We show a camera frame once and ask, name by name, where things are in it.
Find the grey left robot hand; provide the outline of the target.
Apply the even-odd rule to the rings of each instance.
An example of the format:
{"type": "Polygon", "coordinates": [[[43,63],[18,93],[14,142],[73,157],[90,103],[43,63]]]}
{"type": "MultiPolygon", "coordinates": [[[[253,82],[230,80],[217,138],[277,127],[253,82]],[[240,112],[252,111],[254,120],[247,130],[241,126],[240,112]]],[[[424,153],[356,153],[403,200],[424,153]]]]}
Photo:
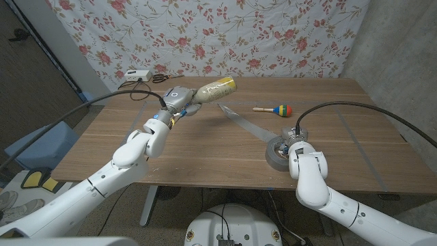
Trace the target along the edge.
{"type": "Polygon", "coordinates": [[[202,106],[201,103],[193,102],[196,93],[197,89],[181,86],[168,89],[163,96],[165,106],[158,111],[155,119],[172,128],[179,118],[195,115],[202,106]]]}

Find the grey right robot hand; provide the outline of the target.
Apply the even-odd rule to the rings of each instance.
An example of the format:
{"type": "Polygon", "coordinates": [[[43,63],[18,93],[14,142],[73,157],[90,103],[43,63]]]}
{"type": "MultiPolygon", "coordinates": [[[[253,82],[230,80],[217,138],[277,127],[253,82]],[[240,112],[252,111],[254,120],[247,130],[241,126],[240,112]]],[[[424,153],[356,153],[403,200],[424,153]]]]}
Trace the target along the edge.
{"type": "Polygon", "coordinates": [[[308,131],[305,128],[300,128],[299,133],[295,127],[286,126],[281,129],[281,140],[279,150],[282,155],[288,155],[288,150],[296,142],[308,140],[308,131]]]}

